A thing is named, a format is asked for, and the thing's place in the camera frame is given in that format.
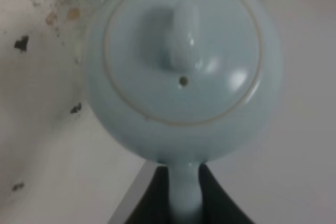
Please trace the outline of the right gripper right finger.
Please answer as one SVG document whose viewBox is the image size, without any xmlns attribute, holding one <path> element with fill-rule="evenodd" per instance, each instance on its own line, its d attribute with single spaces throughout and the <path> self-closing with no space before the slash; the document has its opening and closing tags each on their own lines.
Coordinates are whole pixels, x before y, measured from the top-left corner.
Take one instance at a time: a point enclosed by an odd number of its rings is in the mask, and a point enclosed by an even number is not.
<svg viewBox="0 0 336 224">
<path fill-rule="evenodd" d="M 207 165 L 199 167 L 203 195 L 202 223 L 254 224 L 223 190 Z"/>
</svg>

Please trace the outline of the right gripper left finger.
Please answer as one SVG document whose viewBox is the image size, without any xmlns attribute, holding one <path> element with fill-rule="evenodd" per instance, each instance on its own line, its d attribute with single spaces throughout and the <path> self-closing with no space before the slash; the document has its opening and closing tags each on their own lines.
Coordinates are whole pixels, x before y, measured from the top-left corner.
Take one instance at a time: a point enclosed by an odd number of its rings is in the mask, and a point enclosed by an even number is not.
<svg viewBox="0 0 336 224">
<path fill-rule="evenodd" d="M 144 195 L 125 223 L 170 223 L 168 187 L 168 169 L 165 166 L 159 166 Z"/>
</svg>

